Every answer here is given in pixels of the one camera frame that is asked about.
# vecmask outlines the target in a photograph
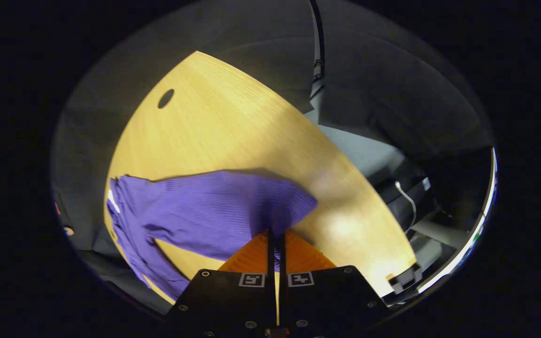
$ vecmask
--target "light wood surface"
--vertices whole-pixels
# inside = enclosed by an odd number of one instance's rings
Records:
[[[174,96],[159,109],[160,98],[170,89]],[[318,207],[292,231],[338,267],[355,265],[380,297],[393,291],[389,278],[415,263],[406,236],[381,197],[312,122],[249,75],[194,52],[137,107],[116,145],[108,180],[122,175],[162,180],[220,169],[300,184],[316,197]],[[105,207],[108,180],[103,212],[112,231]],[[157,243],[187,278],[223,264]]]

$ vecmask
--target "purple cloth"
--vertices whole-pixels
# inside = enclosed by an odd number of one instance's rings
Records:
[[[108,212],[129,265],[175,300],[189,281],[154,239],[225,261],[264,229],[280,235],[317,205],[292,182],[231,171],[160,182],[123,176],[110,190]]]

